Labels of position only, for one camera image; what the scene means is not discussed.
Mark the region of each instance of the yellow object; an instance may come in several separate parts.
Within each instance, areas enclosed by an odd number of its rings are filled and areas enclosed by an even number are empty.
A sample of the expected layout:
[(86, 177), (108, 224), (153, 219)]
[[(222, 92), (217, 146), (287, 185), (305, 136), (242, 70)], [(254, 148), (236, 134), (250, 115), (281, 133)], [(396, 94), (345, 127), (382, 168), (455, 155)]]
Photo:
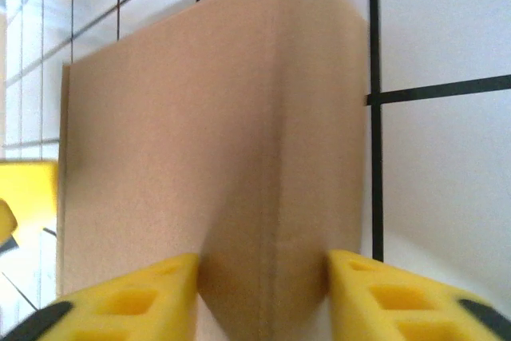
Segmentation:
[(0, 199), (0, 244), (9, 239), (14, 229), (18, 226), (16, 217), (9, 208), (9, 205)]
[(38, 341), (191, 341), (198, 265), (173, 257), (61, 297), (74, 308)]
[[(19, 245), (37, 242), (37, 234), (57, 215), (57, 162), (0, 163), (0, 199), (7, 203), (18, 222), (12, 233), (16, 242)], [(4, 225), (0, 221), (0, 234), (13, 230)]]
[(329, 253), (336, 341), (498, 341), (458, 302), (484, 300), (345, 251)]

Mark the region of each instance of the brown cardboard box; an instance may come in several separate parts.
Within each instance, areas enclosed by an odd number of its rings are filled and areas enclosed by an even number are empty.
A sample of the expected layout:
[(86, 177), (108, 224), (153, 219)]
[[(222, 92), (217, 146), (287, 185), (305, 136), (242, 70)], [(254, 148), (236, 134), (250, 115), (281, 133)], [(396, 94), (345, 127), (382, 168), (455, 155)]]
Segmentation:
[(360, 242), (348, 1), (207, 0), (64, 80), (62, 293), (198, 252), (197, 339), (327, 337), (325, 251)]

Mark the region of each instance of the cardboard box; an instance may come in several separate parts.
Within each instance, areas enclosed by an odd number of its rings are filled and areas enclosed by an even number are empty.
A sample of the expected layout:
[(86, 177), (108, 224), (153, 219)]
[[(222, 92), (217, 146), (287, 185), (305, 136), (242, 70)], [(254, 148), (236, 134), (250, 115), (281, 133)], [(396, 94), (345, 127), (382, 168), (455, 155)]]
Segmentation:
[(73, 63), (60, 292), (198, 252), (197, 339), (327, 339), (325, 251), (360, 245), (366, 42), (347, 0), (206, 0)]

